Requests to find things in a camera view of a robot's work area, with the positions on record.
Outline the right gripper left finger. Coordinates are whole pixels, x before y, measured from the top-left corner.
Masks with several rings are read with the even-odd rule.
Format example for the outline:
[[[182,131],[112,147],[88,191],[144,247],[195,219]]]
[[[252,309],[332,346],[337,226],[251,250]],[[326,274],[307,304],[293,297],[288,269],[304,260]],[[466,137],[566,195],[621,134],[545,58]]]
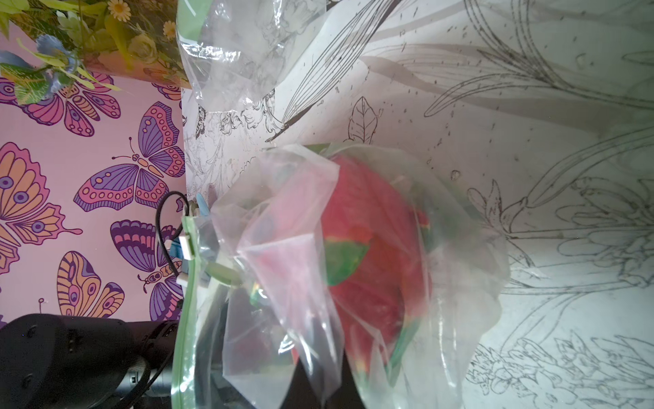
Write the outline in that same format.
[[[325,405],[313,391],[302,362],[298,361],[280,409],[323,409],[324,407]]]

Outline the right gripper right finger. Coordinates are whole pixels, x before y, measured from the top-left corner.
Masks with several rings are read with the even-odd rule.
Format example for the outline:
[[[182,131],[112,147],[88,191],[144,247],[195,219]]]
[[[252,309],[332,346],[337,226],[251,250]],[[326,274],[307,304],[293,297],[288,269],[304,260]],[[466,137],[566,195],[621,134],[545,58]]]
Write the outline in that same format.
[[[341,409],[365,409],[346,354],[344,354],[342,359],[342,384],[339,389],[339,407]]]

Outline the clear zip-top bag green seal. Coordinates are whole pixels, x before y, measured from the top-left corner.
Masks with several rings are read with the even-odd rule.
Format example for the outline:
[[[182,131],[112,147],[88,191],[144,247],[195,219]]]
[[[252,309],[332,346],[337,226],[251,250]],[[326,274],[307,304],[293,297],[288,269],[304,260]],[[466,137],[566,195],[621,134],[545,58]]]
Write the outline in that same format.
[[[239,110],[281,84],[325,22],[325,1],[184,0],[176,37],[198,104]]]

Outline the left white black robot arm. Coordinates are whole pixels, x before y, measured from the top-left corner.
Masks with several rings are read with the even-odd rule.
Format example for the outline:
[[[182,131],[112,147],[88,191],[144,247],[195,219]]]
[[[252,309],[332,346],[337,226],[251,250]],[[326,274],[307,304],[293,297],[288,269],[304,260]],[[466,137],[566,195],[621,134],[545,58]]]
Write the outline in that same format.
[[[175,320],[25,315],[1,328],[3,408],[170,408]]]

